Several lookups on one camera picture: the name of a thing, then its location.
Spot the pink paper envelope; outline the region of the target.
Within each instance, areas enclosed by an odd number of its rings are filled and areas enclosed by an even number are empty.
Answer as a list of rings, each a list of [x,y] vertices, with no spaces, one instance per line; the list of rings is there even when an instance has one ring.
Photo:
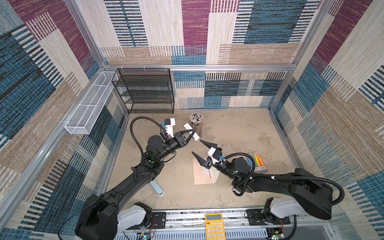
[[[215,168],[210,168],[210,175],[211,177],[208,177],[205,173],[202,166],[198,163],[197,159],[192,160],[193,163],[193,175],[194,175],[194,184],[195,185],[208,185],[208,184],[214,184],[217,182],[219,178],[220,172],[216,170]]]

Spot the white glue stick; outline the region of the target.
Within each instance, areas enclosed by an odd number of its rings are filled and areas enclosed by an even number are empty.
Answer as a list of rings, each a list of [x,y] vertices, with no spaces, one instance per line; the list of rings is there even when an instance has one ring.
[[[195,129],[192,128],[192,126],[188,123],[184,125],[184,128],[188,131],[190,136],[195,140],[198,141],[200,139],[200,136],[196,133]]]

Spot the pink lined letter paper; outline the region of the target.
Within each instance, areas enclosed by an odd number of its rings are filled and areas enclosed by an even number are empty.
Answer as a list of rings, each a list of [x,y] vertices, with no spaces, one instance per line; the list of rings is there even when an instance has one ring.
[[[203,170],[208,177],[211,177],[209,169],[203,168]]]

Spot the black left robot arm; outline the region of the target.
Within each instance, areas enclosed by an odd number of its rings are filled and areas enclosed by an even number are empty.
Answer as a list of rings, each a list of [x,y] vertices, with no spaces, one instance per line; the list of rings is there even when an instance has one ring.
[[[133,124],[138,120],[148,120],[160,128],[160,134],[151,136],[146,149],[138,146],[141,152],[140,163],[132,168],[132,174],[117,186],[101,194],[87,198],[84,207],[77,211],[79,220],[75,235],[82,240],[112,240],[119,231],[118,214],[128,200],[141,188],[152,182],[165,166],[164,158],[176,150],[185,147],[190,140],[199,140],[194,128],[184,125],[184,130],[168,138],[167,130],[155,120],[140,116],[132,120],[130,133],[133,135]]]

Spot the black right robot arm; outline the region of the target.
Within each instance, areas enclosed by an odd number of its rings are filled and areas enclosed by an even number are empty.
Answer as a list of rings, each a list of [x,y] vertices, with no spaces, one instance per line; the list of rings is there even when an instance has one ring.
[[[224,156],[217,144],[201,141],[209,148],[208,157],[203,159],[194,153],[199,164],[215,168],[232,180],[232,191],[237,197],[245,193],[269,192],[282,194],[282,198],[269,198],[257,215],[246,213],[249,220],[262,221],[267,225],[282,222],[293,216],[294,228],[286,237],[290,240],[297,230],[297,217],[309,214],[320,220],[332,218],[332,207],[345,198],[343,187],[329,179],[312,175],[296,168],[293,173],[272,175],[256,173],[255,159],[246,153]]]

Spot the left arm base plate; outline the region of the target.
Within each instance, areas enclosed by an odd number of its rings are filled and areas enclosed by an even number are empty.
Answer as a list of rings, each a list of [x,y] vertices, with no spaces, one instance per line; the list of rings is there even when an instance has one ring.
[[[166,219],[166,212],[151,212],[146,214],[144,218],[144,229],[165,229]]]

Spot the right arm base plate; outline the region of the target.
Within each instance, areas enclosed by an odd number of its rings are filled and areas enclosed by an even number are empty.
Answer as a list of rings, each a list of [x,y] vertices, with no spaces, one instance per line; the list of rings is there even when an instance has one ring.
[[[291,223],[289,217],[280,219],[269,210],[264,209],[248,209],[245,211],[244,217],[248,219],[250,226],[289,225]]]

